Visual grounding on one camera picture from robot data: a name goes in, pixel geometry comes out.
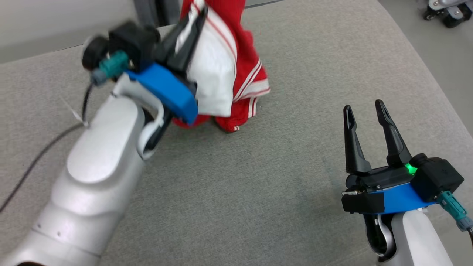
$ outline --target gray couch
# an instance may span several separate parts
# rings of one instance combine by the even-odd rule
[[[101,265],[368,265],[360,215],[345,213],[342,109],[351,104],[373,167],[386,164],[374,101],[412,154],[448,159],[473,211],[473,139],[376,0],[285,0],[245,11],[272,92],[241,131],[169,128]],[[59,132],[76,123],[88,75],[81,47],[0,65],[0,200]],[[112,85],[95,91],[97,110]],[[0,258],[26,235],[80,132],[57,144],[0,214]],[[438,206],[439,233],[455,222]]]

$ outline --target teal cable connector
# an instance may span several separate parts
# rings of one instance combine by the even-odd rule
[[[120,76],[128,69],[129,57],[124,51],[117,51],[109,59],[102,60],[90,75],[91,82],[100,86],[108,79]]]
[[[437,196],[437,203],[455,219],[456,225],[462,232],[473,227],[472,219],[466,216],[468,212],[450,191],[440,193],[440,195]]]
[[[105,72],[108,78],[113,78],[121,75],[128,69],[128,55],[124,51],[116,51],[107,60],[102,60],[98,67]]]

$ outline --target caster wheel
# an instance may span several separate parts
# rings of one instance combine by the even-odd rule
[[[443,23],[447,28],[454,28],[460,25],[462,22],[462,19],[454,19],[451,15],[448,15],[443,19]]]
[[[467,4],[463,3],[458,5],[458,9],[463,13],[463,21],[470,20],[473,15],[473,2],[471,8],[467,6]]]
[[[424,20],[433,20],[437,15],[435,13],[432,13],[431,11],[427,10],[424,12],[424,15],[422,15],[422,18]]]

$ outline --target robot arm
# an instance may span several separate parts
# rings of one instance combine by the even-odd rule
[[[123,218],[145,166],[173,116],[193,123],[196,85],[185,73],[206,9],[185,18],[161,43],[155,32],[127,22],[98,37],[83,65],[96,86],[120,77],[88,129],[72,148],[51,198],[5,266],[97,265]],[[187,39],[179,51],[181,31]],[[150,119],[143,106],[157,117]]]
[[[461,231],[473,221],[453,192],[463,177],[447,160],[411,156],[383,101],[376,100],[378,121],[384,129],[388,166],[372,169],[356,135],[350,106],[344,109],[347,190],[345,211],[363,215],[367,239],[384,266],[451,266],[430,220],[422,208],[439,203],[457,221]]]

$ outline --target red garment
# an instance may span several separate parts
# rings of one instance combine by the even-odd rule
[[[198,1],[184,0],[181,17],[185,16],[191,5],[197,9]],[[256,115],[256,102],[258,97],[270,92],[266,71],[262,67],[260,58],[253,45],[253,36],[241,26],[241,16],[245,7],[245,0],[206,0],[211,7],[227,24],[233,34],[237,49],[236,78],[233,86],[233,104],[230,117],[216,117],[215,121],[227,132],[239,130],[249,118]],[[191,126],[197,126],[209,120],[208,115],[199,115]],[[179,120],[179,126],[189,127]]]

